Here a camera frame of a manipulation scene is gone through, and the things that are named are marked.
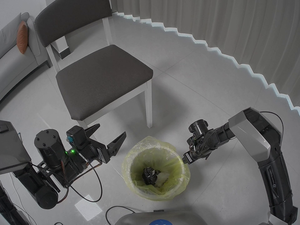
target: gray sofa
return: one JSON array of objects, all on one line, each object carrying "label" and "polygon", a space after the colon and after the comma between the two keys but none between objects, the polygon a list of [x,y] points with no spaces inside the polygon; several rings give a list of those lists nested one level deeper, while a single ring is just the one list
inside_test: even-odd
[{"label": "gray sofa", "polygon": [[21,54],[17,43],[14,46],[12,44],[13,47],[11,46],[12,48],[0,58],[0,100],[39,65],[47,63],[49,66],[47,50],[40,43],[35,31],[34,18],[29,13],[23,13],[21,20],[28,26],[28,47],[25,53]]}]

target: chair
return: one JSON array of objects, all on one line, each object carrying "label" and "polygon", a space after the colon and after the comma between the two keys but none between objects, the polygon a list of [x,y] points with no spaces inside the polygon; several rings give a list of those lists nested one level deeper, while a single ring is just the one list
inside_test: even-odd
[{"label": "chair", "polygon": [[[56,0],[36,17],[35,26],[57,72],[56,80],[71,115],[83,128],[145,92],[146,119],[152,127],[153,70],[113,45],[109,0]],[[60,70],[51,43],[89,23],[103,20],[108,46]]]}]

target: cylindrical motor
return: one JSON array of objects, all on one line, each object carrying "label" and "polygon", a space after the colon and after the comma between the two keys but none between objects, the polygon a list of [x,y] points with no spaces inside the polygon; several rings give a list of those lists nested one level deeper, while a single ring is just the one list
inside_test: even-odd
[{"label": "cylindrical motor", "polygon": [[208,131],[207,127],[207,121],[200,119],[196,122],[193,122],[188,129],[191,133],[195,133],[196,138],[198,138]]},{"label": "cylindrical motor", "polygon": [[67,162],[67,153],[59,137],[54,129],[40,131],[34,142],[37,150],[42,156],[45,164],[53,171],[61,168],[61,160],[64,165]]}]

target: throw pillow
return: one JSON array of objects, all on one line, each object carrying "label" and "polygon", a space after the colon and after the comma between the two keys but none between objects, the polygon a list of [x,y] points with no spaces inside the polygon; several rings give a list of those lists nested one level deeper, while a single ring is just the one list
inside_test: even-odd
[{"label": "throw pillow", "polygon": [[0,58],[17,44],[17,31],[21,22],[21,13],[0,31]]},{"label": "throw pillow", "polygon": [[21,54],[24,54],[28,45],[28,27],[24,21],[21,21],[17,32],[17,47]]}]

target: bin liner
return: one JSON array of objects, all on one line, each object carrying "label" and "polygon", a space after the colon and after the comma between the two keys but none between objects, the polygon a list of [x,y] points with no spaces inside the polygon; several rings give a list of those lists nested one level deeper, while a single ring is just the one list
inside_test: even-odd
[{"label": "bin liner", "polygon": [[[146,185],[142,178],[146,167],[170,175],[161,187]],[[129,151],[122,163],[122,174],[130,190],[152,201],[173,199],[186,189],[190,180],[190,170],[176,153],[176,148],[151,136],[144,138]]]}]

